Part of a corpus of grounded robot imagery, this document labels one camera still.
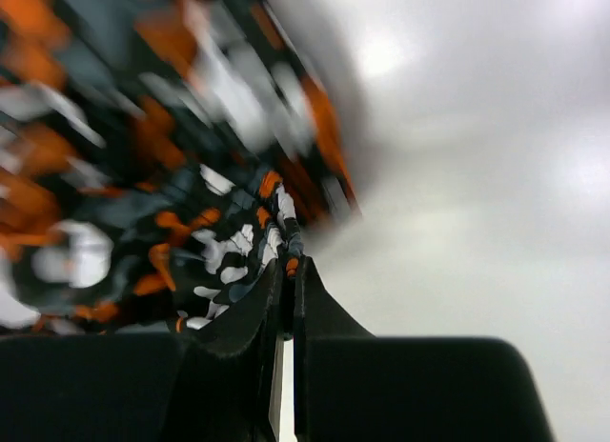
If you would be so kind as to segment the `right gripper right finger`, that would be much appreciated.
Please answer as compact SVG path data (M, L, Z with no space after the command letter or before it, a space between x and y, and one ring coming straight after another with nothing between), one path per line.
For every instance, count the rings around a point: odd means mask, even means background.
M295 279L294 411L299 441L379 441L376 415L357 395L357 356L374 336L326 290L306 256Z

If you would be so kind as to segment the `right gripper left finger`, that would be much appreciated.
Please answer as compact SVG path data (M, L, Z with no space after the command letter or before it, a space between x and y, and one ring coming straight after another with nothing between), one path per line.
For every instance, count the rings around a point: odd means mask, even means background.
M182 441L276 441L281 293L275 261L253 289L193 337L180 373Z

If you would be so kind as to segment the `orange black camouflage shorts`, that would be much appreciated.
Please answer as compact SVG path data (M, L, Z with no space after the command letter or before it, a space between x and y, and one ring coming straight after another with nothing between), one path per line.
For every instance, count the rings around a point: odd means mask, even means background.
M4 335L198 331L355 207L268 0L1 0Z

